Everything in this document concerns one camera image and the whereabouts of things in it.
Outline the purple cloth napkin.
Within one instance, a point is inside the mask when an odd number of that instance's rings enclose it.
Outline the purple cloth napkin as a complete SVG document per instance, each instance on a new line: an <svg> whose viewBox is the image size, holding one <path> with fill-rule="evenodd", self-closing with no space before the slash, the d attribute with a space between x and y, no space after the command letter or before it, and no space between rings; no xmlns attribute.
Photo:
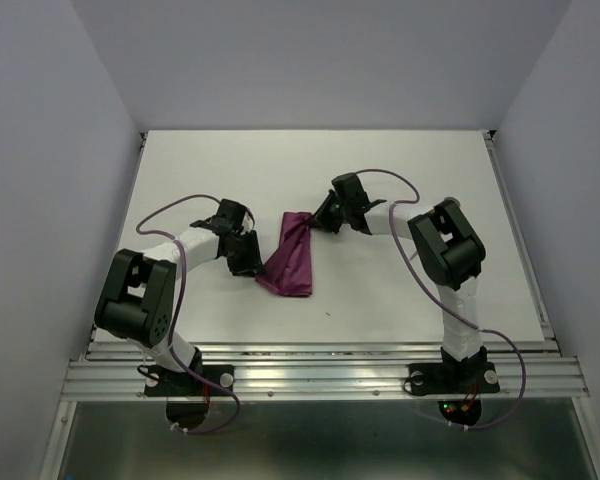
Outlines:
<svg viewBox="0 0 600 480"><path fill-rule="evenodd" d="M313 293L309 212L285 212L277 249L256 282L280 297L308 298Z"/></svg>

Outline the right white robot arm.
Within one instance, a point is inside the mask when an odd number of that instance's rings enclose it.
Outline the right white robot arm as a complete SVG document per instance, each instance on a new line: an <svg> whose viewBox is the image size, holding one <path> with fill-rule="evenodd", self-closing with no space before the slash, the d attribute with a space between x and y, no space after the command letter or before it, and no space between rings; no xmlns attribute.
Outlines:
<svg viewBox="0 0 600 480"><path fill-rule="evenodd" d="M419 200L419 194L413 200L370 200L359 174L346 173L332 180L309 225L337 234L346 224L365 235L393 238L416 283L442 310L441 381L462 390L486 361L476 304L486 249L458 200L447 197L432 207Z"/></svg>

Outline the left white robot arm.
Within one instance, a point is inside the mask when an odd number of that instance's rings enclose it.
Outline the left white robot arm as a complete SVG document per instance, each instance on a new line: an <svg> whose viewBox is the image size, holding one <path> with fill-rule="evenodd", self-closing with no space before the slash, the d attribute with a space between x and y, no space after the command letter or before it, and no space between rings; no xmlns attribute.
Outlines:
<svg viewBox="0 0 600 480"><path fill-rule="evenodd" d="M142 375L152 387L169 386L179 393L195 392L202 382L199 349L175 332L176 317L192 269L225 259L237 277L256 277L263 271L255 219L234 200L217 202L214 215L197 220L181 234L145 230L166 241L144 251L121 249L114 255L95 313L97 328L137 346L156 364Z"/></svg>

